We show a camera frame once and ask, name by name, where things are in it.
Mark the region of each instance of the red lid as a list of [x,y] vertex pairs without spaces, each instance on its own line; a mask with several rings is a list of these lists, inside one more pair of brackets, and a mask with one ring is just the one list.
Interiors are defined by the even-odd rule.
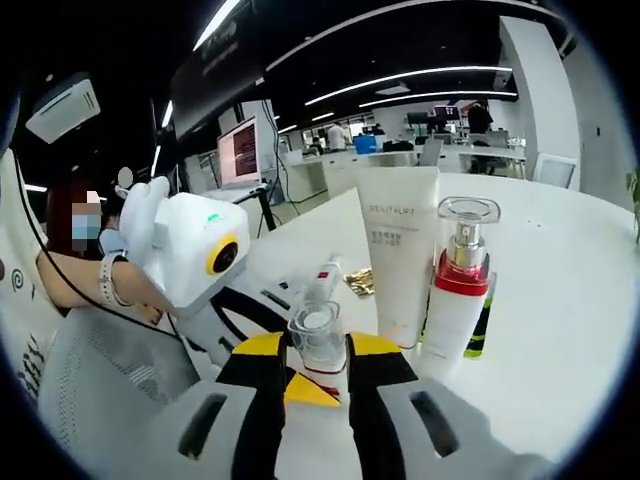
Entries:
[[436,287],[451,293],[479,297],[489,289],[488,256],[482,266],[461,270],[457,268],[442,252],[438,271],[436,272]]

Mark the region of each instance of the woman's arm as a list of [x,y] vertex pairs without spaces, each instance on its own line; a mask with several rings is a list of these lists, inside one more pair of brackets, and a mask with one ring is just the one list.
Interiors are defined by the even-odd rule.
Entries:
[[[58,268],[78,290],[93,301],[100,304],[104,303],[98,284],[100,262],[81,260],[54,252],[49,253]],[[59,308],[88,305],[84,298],[69,287],[44,253],[40,252],[36,264],[44,288],[54,305]],[[112,279],[114,290],[123,302],[131,304],[142,303],[176,316],[175,309],[169,301],[158,291],[146,275],[132,263],[114,263]]]

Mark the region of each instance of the white glove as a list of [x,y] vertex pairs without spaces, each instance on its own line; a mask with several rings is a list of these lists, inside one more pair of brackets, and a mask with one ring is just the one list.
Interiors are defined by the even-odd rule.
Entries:
[[168,195],[169,180],[157,177],[131,187],[122,208],[120,236],[129,247],[127,258],[140,268],[151,251],[158,206]]

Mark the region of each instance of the computer monitor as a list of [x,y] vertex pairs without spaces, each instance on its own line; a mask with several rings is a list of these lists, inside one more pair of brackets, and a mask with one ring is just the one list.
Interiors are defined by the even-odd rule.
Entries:
[[255,117],[245,120],[218,138],[218,156],[221,188],[260,184]]

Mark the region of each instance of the small bottle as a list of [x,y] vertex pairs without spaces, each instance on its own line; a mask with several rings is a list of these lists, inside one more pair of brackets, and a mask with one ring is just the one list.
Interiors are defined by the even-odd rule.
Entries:
[[289,322],[293,345],[304,364],[304,373],[332,395],[347,391],[347,347],[340,306],[335,302],[310,302]]
[[448,197],[438,216],[436,274],[417,370],[445,381],[460,364],[487,297],[490,256],[480,229],[500,220],[500,207],[493,200]]
[[314,278],[305,291],[304,301],[306,303],[325,303],[330,301],[341,277],[340,257],[337,254],[333,254],[329,261],[315,272]]

